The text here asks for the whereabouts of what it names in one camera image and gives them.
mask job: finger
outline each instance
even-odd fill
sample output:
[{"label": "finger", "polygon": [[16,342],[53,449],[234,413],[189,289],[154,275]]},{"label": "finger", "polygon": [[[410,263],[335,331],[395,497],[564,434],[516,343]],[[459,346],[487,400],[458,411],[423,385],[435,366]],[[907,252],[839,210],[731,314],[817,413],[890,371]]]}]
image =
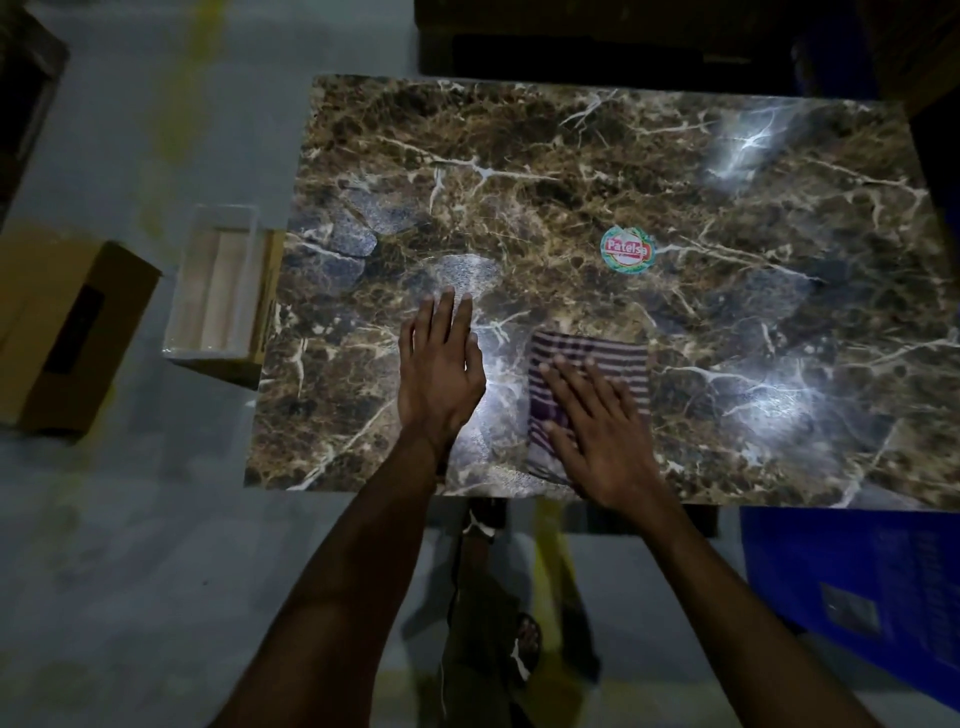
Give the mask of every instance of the finger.
[{"label": "finger", "polygon": [[453,315],[453,286],[448,285],[440,296],[437,313],[434,314],[433,324],[430,325],[430,343],[440,346],[446,341],[450,333],[450,317]]},{"label": "finger", "polygon": [[601,372],[600,367],[597,366],[596,360],[592,356],[588,356],[586,361],[584,361],[584,365],[587,369],[590,383],[593,385],[597,397],[603,402],[607,411],[614,417],[626,419],[623,407],[620,405],[620,398],[616,395],[616,392],[614,392],[607,378],[603,376],[603,372]]},{"label": "finger", "polygon": [[414,351],[422,351],[430,340],[430,322],[433,319],[433,296],[423,297],[417,318],[414,319]]},{"label": "finger", "polygon": [[467,381],[478,391],[487,389],[487,375],[483,371],[483,352],[477,343],[477,335],[472,333],[467,339]]},{"label": "finger", "polygon": [[640,422],[640,413],[636,409],[636,401],[634,400],[634,395],[630,391],[630,387],[627,385],[623,379],[614,379],[612,382],[612,387],[616,393],[616,397],[620,400],[620,409],[623,414],[627,417],[628,420],[633,422]]},{"label": "finger", "polygon": [[557,365],[557,369],[566,379],[566,383],[570,385],[570,389],[577,393],[577,397],[584,404],[584,409],[593,417],[602,414],[602,410],[605,408],[600,403],[593,385],[584,379],[562,354],[554,356],[553,363]]},{"label": "finger", "polygon": [[545,427],[547,437],[550,438],[550,444],[553,446],[554,452],[557,453],[557,458],[563,463],[567,477],[573,482],[583,485],[590,473],[587,459],[577,450],[570,436],[564,432],[562,427],[550,421],[547,421]]},{"label": "finger", "polygon": [[414,320],[407,319],[400,327],[400,339],[396,342],[400,349],[400,366],[402,367],[408,361],[414,352]]},{"label": "finger", "polygon": [[450,335],[447,338],[450,346],[457,348],[457,351],[461,351],[466,345],[471,318],[473,318],[473,297],[465,293],[457,307],[457,315],[453,319],[453,326],[450,327]]},{"label": "finger", "polygon": [[580,400],[577,399],[573,390],[570,389],[570,385],[566,383],[566,380],[561,376],[559,370],[543,362],[540,364],[540,373],[543,375],[543,381],[546,382],[546,385],[550,387],[550,391],[553,392],[554,399],[560,403],[567,417],[570,418],[570,422],[573,424],[573,431],[577,433],[577,437],[583,437],[585,426],[590,419],[587,410],[584,409],[584,406],[580,403]]}]

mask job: table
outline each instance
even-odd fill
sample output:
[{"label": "table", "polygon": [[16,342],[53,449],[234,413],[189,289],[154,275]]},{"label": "table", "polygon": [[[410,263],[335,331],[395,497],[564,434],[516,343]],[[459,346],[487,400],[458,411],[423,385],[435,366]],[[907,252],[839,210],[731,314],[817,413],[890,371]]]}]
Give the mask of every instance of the table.
[{"label": "table", "polygon": [[[897,106],[327,76],[310,109],[248,485],[358,490],[400,322],[452,283],[489,384],[439,492],[575,497],[523,471],[549,328],[649,342],[685,501],[960,509],[958,298]],[[649,268],[608,264],[614,226]]]}]

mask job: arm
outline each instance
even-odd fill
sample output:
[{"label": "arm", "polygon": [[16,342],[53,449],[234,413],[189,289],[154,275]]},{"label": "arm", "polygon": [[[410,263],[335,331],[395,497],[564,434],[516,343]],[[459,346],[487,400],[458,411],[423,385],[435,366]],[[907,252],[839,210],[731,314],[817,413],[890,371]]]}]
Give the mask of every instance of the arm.
[{"label": "arm", "polygon": [[627,386],[608,382],[589,360],[586,376],[562,359],[543,369],[580,445],[550,428],[567,474],[636,525],[741,723],[878,728],[693,527],[660,478],[650,433]]},{"label": "arm", "polygon": [[410,585],[437,463],[483,396],[469,294],[420,305],[400,334],[402,430],[307,563],[227,705],[226,726],[361,726],[373,678]]}]

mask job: concrete floor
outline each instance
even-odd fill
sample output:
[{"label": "concrete floor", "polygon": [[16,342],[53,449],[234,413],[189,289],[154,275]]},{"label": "concrete floor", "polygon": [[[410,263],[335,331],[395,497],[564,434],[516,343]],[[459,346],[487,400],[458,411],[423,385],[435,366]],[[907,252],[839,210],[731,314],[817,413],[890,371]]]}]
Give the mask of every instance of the concrete floor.
[{"label": "concrete floor", "polygon": [[[32,9],[72,58],[11,220],[121,240],[166,274],[197,203],[256,204],[284,227],[312,76],[417,75],[410,0]],[[0,439],[0,724],[204,724],[348,502],[241,487],[255,395],[162,359],[171,295],[168,276],[87,438]],[[432,506],[376,725],[429,723],[418,690],[443,649],[461,507]],[[736,725],[642,542],[588,523],[583,507],[518,502],[496,547],[494,572],[543,622],[547,652],[574,666],[552,674],[542,724]],[[735,509],[717,547],[741,565]],[[564,570],[577,594],[558,586]],[[565,649],[558,600],[580,625]],[[887,725],[960,726],[849,653],[813,646]]]}]

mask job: leg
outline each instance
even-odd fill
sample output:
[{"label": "leg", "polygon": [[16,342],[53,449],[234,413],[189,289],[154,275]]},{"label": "leg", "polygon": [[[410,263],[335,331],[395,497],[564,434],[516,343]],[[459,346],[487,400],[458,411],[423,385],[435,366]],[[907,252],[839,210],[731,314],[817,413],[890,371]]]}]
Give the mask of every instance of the leg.
[{"label": "leg", "polygon": [[478,501],[470,502],[454,566],[457,591],[440,668],[441,716],[448,728],[510,728],[509,655],[517,601],[487,573],[492,536],[503,526],[505,504],[498,504],[503,516],[498,518],[485,513],[489,499]]}]

